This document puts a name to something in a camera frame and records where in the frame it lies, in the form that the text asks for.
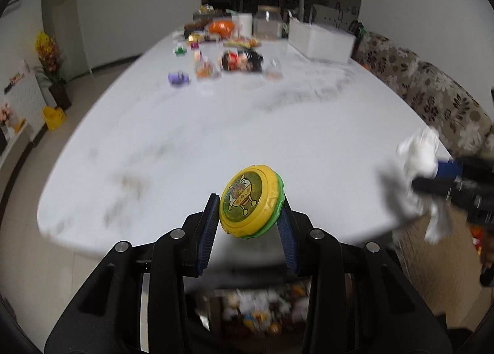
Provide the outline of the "orange plastic bag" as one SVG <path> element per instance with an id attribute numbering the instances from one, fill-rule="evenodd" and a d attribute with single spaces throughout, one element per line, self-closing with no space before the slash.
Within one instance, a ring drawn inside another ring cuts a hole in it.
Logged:
<path id="1" fill-rule="evenodd" d="M 214 20 L 207 25 L 209 34 L 219 35 L 222 39 L 229 39 L 234 35 L 235 24 L 232 20 Z"/>

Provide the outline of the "yellow potty chair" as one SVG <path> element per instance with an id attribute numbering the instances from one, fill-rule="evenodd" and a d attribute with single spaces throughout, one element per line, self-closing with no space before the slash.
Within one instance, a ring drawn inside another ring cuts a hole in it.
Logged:
<path id="1" fill-rule="evenodd" d="M 67 119 L 65 111 L 61 107 L 45 106 L 42 110 L 42 116 L 49 131 L 60 128 Z"/>

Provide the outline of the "yellow flower plant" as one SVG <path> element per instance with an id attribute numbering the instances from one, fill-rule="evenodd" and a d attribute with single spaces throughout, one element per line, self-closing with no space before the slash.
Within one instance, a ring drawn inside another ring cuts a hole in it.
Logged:
<path id="1" fill-rule="evenodd" d="M 38 71 L 54 86 L 64 86 L 66 80 L 61 76 L 63 58 L 60 48 L 53 37 L 44 31 L 37 35 L 34 50 L 39 60 Z"/>

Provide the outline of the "white paper roll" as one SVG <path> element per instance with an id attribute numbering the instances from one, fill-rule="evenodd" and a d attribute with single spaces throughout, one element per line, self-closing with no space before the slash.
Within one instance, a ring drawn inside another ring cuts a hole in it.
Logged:
<path id="1" fill-rule="evenodd" d="M 241 37 L 252 37 L 253 16 L 251 13 L 238 14 L 238 35 Z"/>

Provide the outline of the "green toy flower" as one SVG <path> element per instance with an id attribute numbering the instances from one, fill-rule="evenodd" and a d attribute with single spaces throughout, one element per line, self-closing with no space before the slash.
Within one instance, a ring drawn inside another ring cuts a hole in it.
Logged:
<path id="1" fill-rule="evenodd" d="M 183 56 L 187 53 L 187 49 L 183 46 L 177 46 L 175 49 L 174 49 L 174 53 L 176 56 Z"/>

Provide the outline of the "purple toy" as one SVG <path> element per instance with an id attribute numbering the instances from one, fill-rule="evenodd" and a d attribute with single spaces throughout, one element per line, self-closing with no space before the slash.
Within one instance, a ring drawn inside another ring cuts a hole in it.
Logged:
<path id="1" fill-rule="evenodd" d="M 182 71 L 170 72 L 167 79 L 172 86 L 183 86 L 190 83 L 189 75 Z"/>

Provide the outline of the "clear plastic cup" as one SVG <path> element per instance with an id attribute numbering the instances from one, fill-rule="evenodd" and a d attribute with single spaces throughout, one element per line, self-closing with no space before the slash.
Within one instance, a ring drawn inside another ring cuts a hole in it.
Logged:
<path id="1" fill-rule="evenodd" d="M 199 80 L 217 78 L 220 75 L 218 69 L 214 66 L 214 63 L 206 59 L 196 61 L 194 71 L 196 78 Z"/>

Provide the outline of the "yellow green toy disc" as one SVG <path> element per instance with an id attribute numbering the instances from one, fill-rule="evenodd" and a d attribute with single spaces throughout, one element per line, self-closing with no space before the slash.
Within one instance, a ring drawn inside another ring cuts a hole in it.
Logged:
<path id="1" fill-rule="evenodd" d="M 285 203 L 280 175 L 266 165 L 253 165 L 238 172 L 220 199 L 220 223 L 229 235 L 253 239 L 269 231 Z"/>

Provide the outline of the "white tissue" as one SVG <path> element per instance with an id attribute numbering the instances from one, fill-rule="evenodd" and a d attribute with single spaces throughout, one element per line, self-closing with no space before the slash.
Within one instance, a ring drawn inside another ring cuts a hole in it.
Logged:
<path id="1" fill-rule="evenodd" d="M 452 233 L 446 202 L 429 192 L 429 183 L 440 170 L 439 148 L 438 131 L 422 128 L 397 145 L 395 159 L 381 172 L 386 208 L 400 223 L 427 217 L 424 240 L 429 244 Z"/>

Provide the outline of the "black-haired doll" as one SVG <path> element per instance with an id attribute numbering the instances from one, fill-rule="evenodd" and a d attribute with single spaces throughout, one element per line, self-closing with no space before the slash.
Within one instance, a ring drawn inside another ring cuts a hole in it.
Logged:
<path id="1" fill-rule="evenodd" d="M 219 59 L 224 72 L 262 72 L 263 55 L 253 50 L 226 51 Z"/>

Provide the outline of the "white storage box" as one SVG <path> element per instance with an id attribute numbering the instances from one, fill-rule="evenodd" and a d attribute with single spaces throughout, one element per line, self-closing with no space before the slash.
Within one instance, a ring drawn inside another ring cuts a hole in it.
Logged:
<path id="1" fill-rule="evenodd" d="M 288 43 L 309 60 L 347 64 L 355 37 L 334 26 L 290 19 Z"/>

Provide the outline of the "yellow snack packet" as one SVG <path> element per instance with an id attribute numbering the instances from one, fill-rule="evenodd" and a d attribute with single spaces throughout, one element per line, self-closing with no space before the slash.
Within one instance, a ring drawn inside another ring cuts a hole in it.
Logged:
<path id="1" fill-rule="evenodd" d="M 234 47 L 246 50 L 253 50 L 259 46 L 261 46 L 261 42 L 255 40 L 254 38 L 246 38 L 246 37 L 236 37 L 229 40 L 226 40 L 223 45 L 225 47 Z"/>

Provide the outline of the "floral sofa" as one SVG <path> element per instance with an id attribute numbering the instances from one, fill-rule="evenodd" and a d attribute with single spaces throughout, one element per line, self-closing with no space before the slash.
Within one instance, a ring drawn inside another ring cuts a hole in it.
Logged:
<path id="1" fill-rule="evenodd" d="M 493 120 L 463 86 L 437 66 L 370 31 L 358 41 L 353 60 L 435 128 L 451 156 L 493 159 Z"/>

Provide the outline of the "glass jar with lid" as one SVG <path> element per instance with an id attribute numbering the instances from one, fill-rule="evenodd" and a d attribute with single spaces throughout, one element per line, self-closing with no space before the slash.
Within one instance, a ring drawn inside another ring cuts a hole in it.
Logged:
<path id="1" fill-rule="evenodd" d="M 282 38 L 283 20 L 280 7 L 258 6 L 253 19 L 253 35 L 259 40 L 279 40 Z"/>

